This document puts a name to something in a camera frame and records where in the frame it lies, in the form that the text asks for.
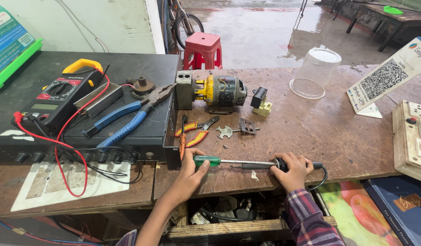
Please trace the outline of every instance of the plastic cup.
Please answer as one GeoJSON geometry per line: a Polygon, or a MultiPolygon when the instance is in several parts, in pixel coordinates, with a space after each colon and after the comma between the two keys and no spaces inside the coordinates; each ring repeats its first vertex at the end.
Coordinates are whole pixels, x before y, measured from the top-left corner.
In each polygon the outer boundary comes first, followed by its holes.
{"type": "Polygon", "coordinates": [[[340,63],[341,57],[332,50],[310,49],[299,72],[290,81],[290,89],[304,98],[322,98],[326,93],[327,84],[340,63]]]}

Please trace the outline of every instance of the clamp meter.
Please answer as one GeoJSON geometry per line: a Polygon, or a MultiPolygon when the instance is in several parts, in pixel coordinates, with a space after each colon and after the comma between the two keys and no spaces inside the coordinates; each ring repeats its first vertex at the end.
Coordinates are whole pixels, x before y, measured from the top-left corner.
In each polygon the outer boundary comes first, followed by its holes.
{"type": "MultiPolygon", "coordinates": [[[[103,71],[100,63],[88,59],[80,59],[69,65],[60,77],[43,87],[40,94],[20,111],[24,115],[21,125],[28,131],[41,134],[37,126],[27,118],[32,115],[44,132],[57,134],[76,112],[74,103],[92,92],[103,77],[103,74],[95,69],[74,73],[84,66],[96,67],[103,71]]],[[[11,123],[18,126],[15,119],[12,119],[11,123]]]]}

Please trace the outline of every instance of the human hand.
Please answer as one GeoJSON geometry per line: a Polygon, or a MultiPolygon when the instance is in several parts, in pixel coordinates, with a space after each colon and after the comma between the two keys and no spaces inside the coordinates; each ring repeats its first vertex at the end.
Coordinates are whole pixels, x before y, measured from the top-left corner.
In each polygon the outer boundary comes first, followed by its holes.
{"type": "Polygon", "coordinates": [[[197,172],[195,172],[195,162],[193,160],[195,154],[204,155],[197,148],[185,149],[179,175],[164,194],[164,196],[169,196],[169,199],[174,201],[174,206],[187,201],[200,185],[203,176],[208,172],[209,161],[204,161],[197,172]]]}
{"type": "Polygon", "coordinates": [[[287,194],[293,190],[304,189],[305,177],[314,170],[312,161],[305,159],[303,155],[295,156],[292,152],[276,153],[270,158],[270,161],[274,158],[282,158],[288,165],[288,172],[281,171],[276,166],[270,168],[270,173],[279,180],[287,194]]]}

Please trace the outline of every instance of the amplifier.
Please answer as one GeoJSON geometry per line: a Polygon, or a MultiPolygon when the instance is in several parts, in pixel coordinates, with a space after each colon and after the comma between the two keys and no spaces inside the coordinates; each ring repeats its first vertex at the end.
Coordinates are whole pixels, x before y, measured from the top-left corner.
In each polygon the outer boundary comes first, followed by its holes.
{"type": "MultiPolygon", "coordinates": [[[[11,124],[11,120],[13,113],[20,111],[28,101],[33,99],[33,95],[39,94],[46,83],[55,79],[57,73],[81,58],[97,61],[104,68],[110,64],[106,75],[109,76],[111,83],[122,84],[128,77],[144,76],[152,80],[157,87],[175,83],[180,59],[178,55],[38,52],[0,89],[0,162],[7,165],[31,165],[40,161],[55,162],[54,144],[21,132],[11,124]]],[[[95,148],[129,123],[137,111],[115,120],[91,138],[85,138],[82,134],[82,130],[87,129],[113,110],[136,101],[131,96],[131,87],[122,89],[124,95],[93,119],[78,115],[66,129],[64,142],[74,148],[95,148]]],[[[169,169],[179,169],[181,167],[180,153],[178,146],[174,146],[176,120],[177,101],[174,92],[169,98],[159,103],[137,129],[114,146],[131,151],[139,161],[165,161],[169,169]]],[[[88,152],[94,155],[91,161],[96,161],[98,150],[88,152]]],[[[107,152],[109,153],[107,161],[113,161],[115,157],[120,156],[123,161],[131,159],[126,151],[120,149],[109,148],[107,152]]],[[[69,161],[64,156],[60,160],[69,161]]]]}

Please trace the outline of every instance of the yellow connector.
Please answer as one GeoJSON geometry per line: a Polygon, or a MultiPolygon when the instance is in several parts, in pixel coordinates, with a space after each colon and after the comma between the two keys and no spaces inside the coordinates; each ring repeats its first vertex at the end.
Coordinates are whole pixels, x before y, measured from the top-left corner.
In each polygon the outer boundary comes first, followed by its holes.
{"type": "Polygon", "coordinates": [[[255,109],[255,108],[253,108],[253,112],[254,113],[257,113],[257,114],[259,114],[259,115],[262,115],[262,116],[264,116],[264,117],[267,117],[268,116],[268,114],[271,112],[271,106],[272,106],[273,104],[272,103],[270,103],[270,102],[263,102],[262,104],[261,104],[261,106],[259,106],[259,108],[258,109],[255,109]]]}

